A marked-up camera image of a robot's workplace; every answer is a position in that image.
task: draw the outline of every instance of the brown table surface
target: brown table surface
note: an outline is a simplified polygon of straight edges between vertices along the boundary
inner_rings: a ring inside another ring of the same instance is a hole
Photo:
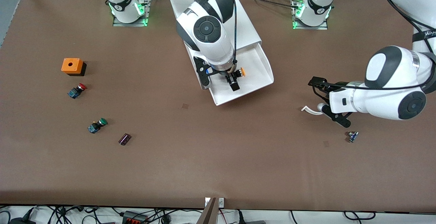
[[[349,129],[300,111],[321,102],[313,75],[363,80],[377,50],[411,47],[385,0],[335,0],[329,30],[292,30],[288,8],[241,0],[275,81],[218,107],[170,0],[155,0],[148,27],[112,27],[104,1],[20,1],[0,49],[0,202],[435,212],[434,94],[413,120],[353,114]],[[86,75],[62,73],[65,57]],[[89,89],[73,100],[78,83]],[[109,125],[90,134],[100,117]]]

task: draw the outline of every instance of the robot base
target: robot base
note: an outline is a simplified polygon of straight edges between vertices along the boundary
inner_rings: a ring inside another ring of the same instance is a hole
[[[194,0],[170,0],[173,7],[174,14],[176,18],[187,9]],[[260,46],[261,40],[257,34],[253,24],[248,18],[247,13],[241,5],[239,0],[236,1],[237,13],[238,13],[238,29],[237,29],[237,54],[236,59],[238,60],[238,68],[243,67],[246,72],[245,77],[238,78],[238,84],[240,89],[232,91],[226,79],[222,75],[212,75],[210,80],[212,86],[209,91],[215,102],[215,105],[219,106],[223,103],[229,102],[248,93],[261,89],[268,86],[274,82],[273,72],[271,66],[269,65],[268,58]],[[234,29],[235,29],[235,19],[234,16],[229,19],[225,24],[224,28],[234,42]],[[186,49],[190,57],[192,66],[195,70],[195,64],[193,62],[193,56],[201,57],[201,54],[197,51],[190,49],[186,44]],[[205,89],[201,85],[200,79],[198,82],[202,89]]]
[[[309,26],[301,22],[298,16],[302,12],[302,9],[304,7],[304,1],[305,0],[291,0],[291,5],[296,5],[299,7],[299,9],[291,8],[292,28],[302,29],[302,30],[328,30],[327,20],[324,20],[324,22],[319,26]]]
[[[143,15],[140,16],[135,22],[131,22],[128,24],[122,23],[114,16],[112,26],[123,26],[123,27],[147,26],[148,25],[148,16],[150,15],[151,0],[140,0],[138,4],[140,4],[140,3],[145,3],[145,5],[143,5],[143,6],[142,5],[137,6],[138,13],[143,13]]]

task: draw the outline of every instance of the cable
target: cable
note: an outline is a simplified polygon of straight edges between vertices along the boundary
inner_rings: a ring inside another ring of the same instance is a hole
[[[243,212],[241,210],[237,210],[239,213],[239,224],[246,224],[245,220],[244,220],[244,215]]]
[[[203,212],[201,212],[201,211],[199,211],[199,210],[181,210],[181,211],[184,211],[184,212],[195,211],[195,212],[198,212],[198,213],[203,213]]]
[[[395,4],[394,4],[394,2],[392,2],[392,0],[387,0],[388,2],[389,2],[389,4],[401,15],[401,16],[403,16],[403,18],[407,21],[407,22],[409,22],[411,25],[413,25],[413,27],[418,31],[418,32],[422,32],[422,30],[415,24],[415,23],[417,23],[417,24],[419,24],[419,25],[422,25],[422,26],[424,26],[424,27],[426,27],[426,28],[428,28],[429,30],[436,30],[436,29],[434,29],[433,27],[431,27],[431,26],[428,26],[428,25],[426,25],[426,24],[424,24],[424,23],[422,23],[422,22],[419,22],[419,21],[417,21],[416,19],[413,19],[413,18],[411,18],[410,16],[408,16],[407,14],[405,14],[403,11],[401,11]],[[429,43],[429,41],[427,40],[427,39],[424,39],[424,41],[425,41],[425,45],[427,45],[427,48],[430,50],[430,52],[431,53],[433,53],[433,49],[431,48],[431,46],[430,46],[430,43]]]
[[[295,217],[294,217],[294,213],[293,213],[293,211],[290,210],[290,212],[291,212],[292,220],[294,221],[295,224],[298,224],[297,221],[295,220]]]
[[[355,215],[356,218],[350,218],[350,217],[348,217],[348,216],[347,216],[347,213],[348,213],[348,212],[353,213],[353,215]],[[351,220],[351,221],[359,221],[359,224],[362,224],[362,221],[369,221],[369,220],[372,220],[372,219],[375,218],[375,212],[371,212],[371,213],[373,214],[373,216],[371,216],[371,217],[368,217],[368,218],[360,218],[360,217],[356,214],[356,212],[354,212],[354,211],[350,211],[350,210],[346,210],[346,211],[344,211],[344,216],[345,216],[345,218],[347,218],[347,219],[349,219],[349,220]]]
[[[219,212],[221,212],[221,216],[224,219],[224,224],[227,224],[227,221],[225,219],[224,213],[222,212],[222,210],[220,209]]]
[[[322,84],[326,86],[333,86],[337,88],[347,88],[347,89],[364,89],[364,90],[401,90],[401,89],[413,89],[417,87],[421,87],[422,85],[426,84],[425,82],[422,84],[417,84],[413,86],[405,86],[405,87],[396,87],[396,88],[369,88],[369,87],[355,87],[355,86],[347,86],[342,84],[333,84],[333,83],[315,83],[315,84]]]
[[[51,223],[51,219],[53,218],[53,215],[55,215],[55,213],[56,213],[56,209],[54,209],[53,212],[51,213],[51,216],[50,216],[50,218],[48,219],[47,224],[50,224],[50,223]]]
[[[92,213],[92,212],[96,212],[98,210],[98,206],[94,206],[94,207],[87,207],[86,209],[84,209],[84,211],[88,214]]]
[[[102,222],[98,219],[97,213],[95,211],[94,211],[94,217],[95,217],[95,221],[97,221],[98,224],[102,224]]]
[[[233,49],[233,64],[236,64],[237,63],[237,60],[236,60],[236,25],[237,25],[238,19],[237,19],[237,13],[236,13],[236,1],[235,0],[232,0],[232,1],[233,1],[233,5],[235,8],[235,46]]]
[[[272,1],[268,1],[268,0],[260,0],[260,1],[263,1],[263,2],[269,2],[269,3],[272,3],[272,4],[276,4],[276,5],[283,5],[283,6],[287,6],[287,7],[290,7],[290,8],[298,8],[298,6],[296,6],[296,5],[288,5],[288,4],[283,4],[283,3],[279,3],[279,2],[272,2]]]
[[[85,220],[85,218],[87,218],[87,217],[92,217],[92,218],[95,219],[94,216],[92,216],[92,215],[87,215],[87,216],[85,216],[85,217],[82,219],[82,224],[83,224],[83,221]]]
[[[133,219],[135,219],[135,218],[136,218],[137,216],[139,216],[139,215],[142,215],[142,214],[145,214],[145,213],[149,213],[149,212],[152,212],[152,211],[155,212],[154,215],[148,217],[146,220],[142,221],[140,224],[145,223],[149,218],[152,218],[153,216],[156,216],[156,215],[157,215],[157,213],[156,213],[156,209],[154,209],[154,210],[148,210],[148,211],[145,211],[145,212],[138,213],[138,214],[136,214],[135,216],[133,216],[131,219],[133,220]]]
[[[113,211],[115,211],[118,215],[121,216],[121,212],[116,211],[116,209],[114,207],[111,207],[113,209]]]
[[[7,211],[7,210],[2,210],[2,211],[0,211],[0,214],[1,213],[6,213],[7,215],[8,215],[8,218],[7,218],[7,223],[6,224],[9,224],[10,222],[11,222],[11,212],[9,212],[9,211]]]

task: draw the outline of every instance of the orange box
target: orange box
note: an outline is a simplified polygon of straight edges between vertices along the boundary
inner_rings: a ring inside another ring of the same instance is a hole
[[[86,63],[79,58],[64,58],[61,71],[71,76],[84,76]]]

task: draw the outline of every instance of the green led light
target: green led light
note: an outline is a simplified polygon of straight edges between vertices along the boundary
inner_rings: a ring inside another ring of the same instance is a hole
[[[134,2],[134,4],[135,4],[135,7],[136,7],[136,9],[137,9],[137,11],[138,11],[138,14],[139,14],[139,15],[143,15],[143,14],[144,14],[144,8],[143,8],[143,6],[140,5],[140,4],[137,4],[136,2]]]
[[[115,13],[113,12],[113,7],[109,4],[109,8],[112,11],[112,15],[115,15]]]

